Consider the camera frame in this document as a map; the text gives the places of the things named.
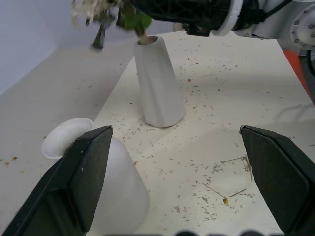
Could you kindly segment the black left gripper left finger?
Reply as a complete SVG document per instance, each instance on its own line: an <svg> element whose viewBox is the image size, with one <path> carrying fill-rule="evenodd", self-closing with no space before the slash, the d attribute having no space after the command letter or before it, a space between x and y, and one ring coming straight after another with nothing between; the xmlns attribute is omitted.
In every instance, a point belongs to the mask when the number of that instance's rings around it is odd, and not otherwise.
<svg viewBox="0 0 315 236"><path fill-rule="evenodd" d="M113 129L77 138L41 178L1 236L85 236L103 189Z"/></svg>

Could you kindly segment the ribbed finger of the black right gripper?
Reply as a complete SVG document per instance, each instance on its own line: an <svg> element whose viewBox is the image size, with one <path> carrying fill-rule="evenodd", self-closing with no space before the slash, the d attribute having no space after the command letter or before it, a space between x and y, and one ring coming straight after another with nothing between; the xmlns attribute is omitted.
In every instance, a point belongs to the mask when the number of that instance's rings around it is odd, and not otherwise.
<svg viewBox="0 0 315 236"><path fill-rule="evenodd" d="M192 22L197 7L192 0L131 0L131 4L155 20L176 23Z"/></svg>

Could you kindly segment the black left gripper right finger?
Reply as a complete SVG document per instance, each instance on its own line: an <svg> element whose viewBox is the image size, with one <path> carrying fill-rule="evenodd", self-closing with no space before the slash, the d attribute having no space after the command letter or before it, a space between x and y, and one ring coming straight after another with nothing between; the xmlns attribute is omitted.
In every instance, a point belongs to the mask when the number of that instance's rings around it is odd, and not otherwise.
<svg viewBox="0 0 315 236"><path fill-rule="evenodd" d="M288 137L252 126L240 134L255 183L285 234L315 234L315 163Z"/></svg>

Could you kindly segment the dried flower bouquet green leaves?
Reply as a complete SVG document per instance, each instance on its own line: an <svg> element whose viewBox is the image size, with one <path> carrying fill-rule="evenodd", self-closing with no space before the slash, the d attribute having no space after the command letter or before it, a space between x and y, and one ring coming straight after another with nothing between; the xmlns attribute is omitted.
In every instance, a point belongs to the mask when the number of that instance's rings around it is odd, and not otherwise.
<svg viewBox="0 0 315 236"><path fill-rule="evenodd" d="M149 37L146 29L152 19L136 9L131 0L72 0L71 19L77 25L77 19L85 17L85 25L99 25L99 30L91 48L101 51L104 46L106 30L113 22L125 32L134 32L137 37L147 43Z"/></svg>

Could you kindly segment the round white flared-lip vase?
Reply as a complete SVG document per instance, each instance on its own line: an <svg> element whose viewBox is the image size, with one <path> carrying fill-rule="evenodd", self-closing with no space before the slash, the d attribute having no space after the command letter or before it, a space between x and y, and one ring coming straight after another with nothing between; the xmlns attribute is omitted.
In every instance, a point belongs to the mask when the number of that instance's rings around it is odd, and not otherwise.
<svg viewBox="0 0 315 236"><path fill-rule="evenodd" d="M42 144L43 155L59 160L71 144L94 130L88 118L74 118L59 124ZM131 234L146 219L149 193L124 144L111 139L105 180L88 236Z"/></svg>

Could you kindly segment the tall white tapered vase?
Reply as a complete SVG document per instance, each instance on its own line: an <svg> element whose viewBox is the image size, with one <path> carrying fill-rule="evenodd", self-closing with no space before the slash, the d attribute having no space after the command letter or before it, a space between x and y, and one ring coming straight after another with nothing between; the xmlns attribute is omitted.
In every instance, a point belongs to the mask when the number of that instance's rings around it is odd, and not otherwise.
<svg viewBox="0 0 315 236"><path fill-rule="evenodd" d="M164 39L138 40L134 56L146 123L157 128L177 124L186 110Z"/></svg>

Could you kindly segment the orange object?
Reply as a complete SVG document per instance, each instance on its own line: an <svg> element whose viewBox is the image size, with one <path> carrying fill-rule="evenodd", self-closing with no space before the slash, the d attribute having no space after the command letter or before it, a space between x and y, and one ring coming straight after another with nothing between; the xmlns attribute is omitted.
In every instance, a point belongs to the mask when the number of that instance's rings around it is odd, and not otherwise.
<svg viewBox="0 0 315 236"><path fill-rule="evenodd" d="M290 63L297 78L299 79L301 85L303 86L305 92L307 93L307 95L311 99L312 103L315 105L315 102L311 96L310 90L309 90L308 85L306 83L305 76L304 76L304 73L302 70L302 65L301 65L300 58L299 58L298 54L294 51L287 50L287 49L285 49L283 51L283 53L286 56L288 62Z"/></svg>

